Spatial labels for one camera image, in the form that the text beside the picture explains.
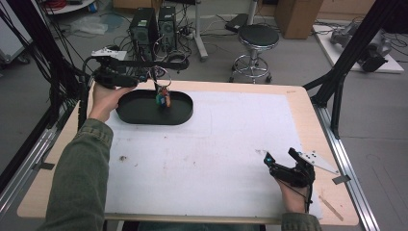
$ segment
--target green jacket sleeve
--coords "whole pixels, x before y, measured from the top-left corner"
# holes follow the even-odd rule
[[[86,120],[57,164],[45,223],[38,230],[102,230],[112,138],[105,123]]]
[[[282,215],[282,231],[320,231],[320,223],[309,214],[287,213]]]

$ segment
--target right hand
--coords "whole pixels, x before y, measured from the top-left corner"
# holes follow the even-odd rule
[[[305,197],[307,196],[307,188],[295,188],[284,181],[276,179],[281,192],[282,199],[288,213],[305,213]]]

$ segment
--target hand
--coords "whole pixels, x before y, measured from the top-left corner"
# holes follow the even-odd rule
[[[282,199],[285,203],[286,210],[288,213],[305,213],[305,200],[307,196],[308,189],[305,188],[295,188],[284,181],[276,179],[281,192]]]
[[[121,88],[116,90],[107,89],[98,83],[93,86],[93,105],[88,118],[95,118],[106,122],[113,109],[117,108],[117,102],[123,94],[133,90],[132,88]]]

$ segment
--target computer tower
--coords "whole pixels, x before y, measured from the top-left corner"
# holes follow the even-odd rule
[[[160,40],[162,50],[166,52],[177,50],[175,7],[160,7],[158,24],[160,36],[162,37]]]
[[[138,61],[155,61],[160,48],[156,13],[153,8],[137,8],[129,26],[131,40]]]

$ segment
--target black pole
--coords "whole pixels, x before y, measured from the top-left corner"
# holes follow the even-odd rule
[[[318,93],[311,98],[318,107],[326,107],[327,101],[335,94],[330,127],[336,139],[340,138],[339,120],[344,79],[377,32],[395,12],[400,1],[376,0],[333,68],[327,74],[303,86],[310,90],[321,85]]]

